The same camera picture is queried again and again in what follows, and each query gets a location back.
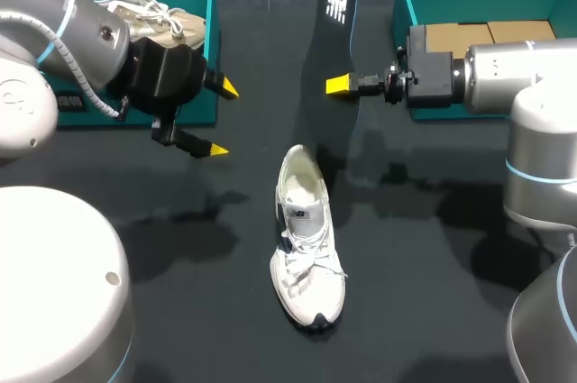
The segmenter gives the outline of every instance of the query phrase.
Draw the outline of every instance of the cable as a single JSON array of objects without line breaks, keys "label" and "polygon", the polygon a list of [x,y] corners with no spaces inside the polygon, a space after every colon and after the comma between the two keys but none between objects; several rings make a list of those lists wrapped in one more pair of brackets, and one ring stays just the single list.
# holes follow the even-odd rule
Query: cable
[{"label": "cable", "polygon": [[545,244],[541,240],[539,233],[533,228],[527,228],[527,231],[529,232],[531,237],[533,237],[533,239],[535,240],[539,251],[544,253],[549,258],[551,264],[554,264],[557,261],[557,257],[555,257],[555,254],[553,254],[550,250],[548,250],[545,247]]},{"label": "cable", "polygon": [[95,107],[98,108],[107,117],[116,119],[119,116],[120,113],[118,111],[116,111],[112,106],[110,106],[102,99],[100,99],[98,95],[94,92],[90,84],[88,84],[88,81],[84,76],[82,69],[80,69],[80,66],[74,60],[72,53],[69,51],[68,48],[66,48],[66,45],[64,45],[64,42],[62,41],[60,36],[56,34],[48,25],[46,25],[39,19],[34,18],[33,16],[11,11],[0,11],[0,21],[22,23],[42,33],[50,42],[52,42],[54,48],[56,48],[60,56],[62,56],[62,58],[70,68],[72,75],[74,75],[74,78],[80,84],[80,88],[82,88],[84,94],[95,105]]}]

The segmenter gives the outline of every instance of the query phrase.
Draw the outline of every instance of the white sneaker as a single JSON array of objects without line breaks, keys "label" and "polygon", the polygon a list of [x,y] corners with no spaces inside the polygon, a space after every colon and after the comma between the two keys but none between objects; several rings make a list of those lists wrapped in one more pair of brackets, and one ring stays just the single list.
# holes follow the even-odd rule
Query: white sneaker
[{"label": "white sneaker", "polygon": [[197,50],[205,43],[206,21],[184,9],[169,9],[156,0],[95,0],[130,28],[131,41],[151,38],[165,48],[181,43]]},{"label": "white sneaker", "polygon": [[346,275],[334,249],[325,181],[303,146],[282,163],[276,204],[280,244],[270,259],[272,283],[298,324],[325,329],[343,309]]}]

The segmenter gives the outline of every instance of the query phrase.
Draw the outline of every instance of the beige sneaker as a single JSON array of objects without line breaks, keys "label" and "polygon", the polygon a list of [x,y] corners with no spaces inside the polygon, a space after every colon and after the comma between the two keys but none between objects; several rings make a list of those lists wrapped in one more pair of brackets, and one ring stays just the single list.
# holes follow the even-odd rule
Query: beige sneaker
[{"label": "beige sneaker", "polygon": [[205,43],[206,21],[184,9],[169,9],[156,0],[96,0],[130,28],[131,41],[150,38],[165,48],[186,44],[197,50]]}]

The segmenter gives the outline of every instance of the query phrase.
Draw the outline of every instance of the new balance logo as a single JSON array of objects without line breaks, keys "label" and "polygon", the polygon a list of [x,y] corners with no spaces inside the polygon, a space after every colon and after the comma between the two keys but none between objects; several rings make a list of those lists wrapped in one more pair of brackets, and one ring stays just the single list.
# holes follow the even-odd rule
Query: new balance logo
[{"label": "new balance logo", "polygon": [[336,21],[344,24],[344,12],[346,11],[346,0],[327,0],[326,14],[335,18]]},{"label": "new balance logo", "polygon": [[308,220],[310,219],[310,214],[308,214],[308,212],[305,212],[304,210],[293,210],[290,212],[290,215],[288,217],[293,219]]}]

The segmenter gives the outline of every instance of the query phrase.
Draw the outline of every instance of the dark background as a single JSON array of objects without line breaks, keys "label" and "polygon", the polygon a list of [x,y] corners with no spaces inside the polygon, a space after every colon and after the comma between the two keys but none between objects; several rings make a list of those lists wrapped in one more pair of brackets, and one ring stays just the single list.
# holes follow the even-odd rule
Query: dark background
[{"label": "dark background", "polygon": [[[136,383],[513,383],[508,310],[554,255],[502,214],[507,124],[413,123],[379,98],[334,123],[353,128],[331,195],[347,295],[335,329],[303,334],[275,297],[269,259],[316,0],[218,3],[222,68],[242,98],[199,133],[229,156],[191,160],[144,130],[58,132],[0,176],[68,191],[114,224],[133,278]],[[392,58],[392,3],[358,1],[363,73]],[[319,109],[318,121],[333,119]],[[543,240],[558,254],[554,239]]]}]

